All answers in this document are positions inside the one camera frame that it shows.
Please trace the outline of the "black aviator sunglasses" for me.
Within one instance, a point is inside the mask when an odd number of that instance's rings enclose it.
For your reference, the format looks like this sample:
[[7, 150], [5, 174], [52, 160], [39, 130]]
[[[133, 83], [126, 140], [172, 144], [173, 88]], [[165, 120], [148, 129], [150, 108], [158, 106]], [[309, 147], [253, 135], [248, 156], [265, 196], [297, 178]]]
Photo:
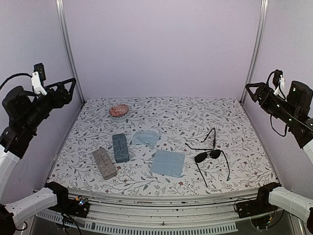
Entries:
[[205, 180], [205, 177], [203, 176], [203, 174], [202, 174], [202, 172], [200, 170], [199, 163], [202, 163], [207, 158], [217, 159], [217, 158], [220, 157], [221, 154], [224, 156], [224, 159], [226, 161], [226, 165], [227, 165], [227, 168], [228, 168], [227, 181], [229, 181], [230, 180], [230, 167], [229, 167], [228, 159], [227, 159], [225, 153], [222, 150], [219, 150], [219, 149], [213, 150], [213, 149], [211, 149], [209, 151], [202, 152], [202, 153], [200, 153], [200, 154], [198, 154], [198, 155], [196, 155], [194, 157], [195, 164], [196, 164], [196, 166], [198, 168], [198, 171], [199, 171], [200, 175], [202, 176], [202, 179], [203, 179], [206, 187], [208, 187], [208, 185], [207, 185], [207, 182]]

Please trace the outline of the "blue-grey glasses case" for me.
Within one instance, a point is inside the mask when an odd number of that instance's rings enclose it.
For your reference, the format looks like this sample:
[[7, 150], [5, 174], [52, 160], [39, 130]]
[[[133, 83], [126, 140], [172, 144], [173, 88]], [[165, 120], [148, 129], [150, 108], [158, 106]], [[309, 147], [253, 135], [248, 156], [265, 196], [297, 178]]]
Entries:
[[112, 136], [114, 158], [116, 163], [125, 163], [130, 160], [128, 153], [127, 140], [125, 134], [116, 134]]

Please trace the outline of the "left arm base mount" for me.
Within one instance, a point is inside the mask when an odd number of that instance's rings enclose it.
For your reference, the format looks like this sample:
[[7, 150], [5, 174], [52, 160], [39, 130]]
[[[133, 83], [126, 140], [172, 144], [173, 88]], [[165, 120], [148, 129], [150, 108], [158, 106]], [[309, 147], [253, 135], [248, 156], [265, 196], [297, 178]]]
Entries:
[[89, 213], [90, 203], [86, 198], [77, 196], [74, 199], [68, 197], [68, 189], [56, 182], [45, 184], [57, 196], [57, 204], [49, 209], [63, 214], [72, 215], [80, 218], [87, 218]]

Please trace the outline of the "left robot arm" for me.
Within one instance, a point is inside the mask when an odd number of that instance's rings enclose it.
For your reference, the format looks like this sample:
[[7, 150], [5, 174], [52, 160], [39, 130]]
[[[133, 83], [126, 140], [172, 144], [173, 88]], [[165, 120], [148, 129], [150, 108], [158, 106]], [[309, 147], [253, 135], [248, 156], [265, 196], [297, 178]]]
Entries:
[[[30, 75], [33, 91], [16, 86], [2, 101], [9, 124], [0, 136], [0, 189], [4, 190], [15, 166], [23, 158], [38, 126], [50, 112], [71, 102], [76, 79], [71, 78], [43, 87], [38, 72]], [[22, 223], [38, 212], [57, 207], [69, 212], [73, 205], [68, 189], [56, 182], [10, 204], [0, 206], [0, 233], [12, 235]]]

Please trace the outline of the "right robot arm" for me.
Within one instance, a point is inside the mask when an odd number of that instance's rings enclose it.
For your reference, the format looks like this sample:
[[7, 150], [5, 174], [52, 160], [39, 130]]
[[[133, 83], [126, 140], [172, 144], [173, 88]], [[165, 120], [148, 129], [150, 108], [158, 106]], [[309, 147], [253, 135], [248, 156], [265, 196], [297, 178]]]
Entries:
[[[246, 84], [251, 99], [275, 118], [283, 121], [310, 161], [313, 160], [313, 119], [308, 117], [313, 91], [307, 85], [292, 81], [287, 99], [274, 94], [267, 83]], [[289, 191], [279, 183], [269, 183], [259, 188], [253, 202], [256, 213], [264, 213], [270, 207], [279, 207], [306, 223], [313, 232], [313, 201]]]

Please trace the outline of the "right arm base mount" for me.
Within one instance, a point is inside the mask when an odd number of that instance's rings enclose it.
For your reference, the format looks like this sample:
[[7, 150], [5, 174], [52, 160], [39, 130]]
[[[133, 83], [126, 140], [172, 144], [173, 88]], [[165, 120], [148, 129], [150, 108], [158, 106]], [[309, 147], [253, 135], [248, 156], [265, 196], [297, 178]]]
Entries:
[[242, 202], [236, 202], [234, 211], [239, 218], [246, 218], [277, 210], [277, 206], [269, 203], [269, 193], [280, 186], [280, 183], [273, 182], [260, 187], [256, 199], [244, 199]]

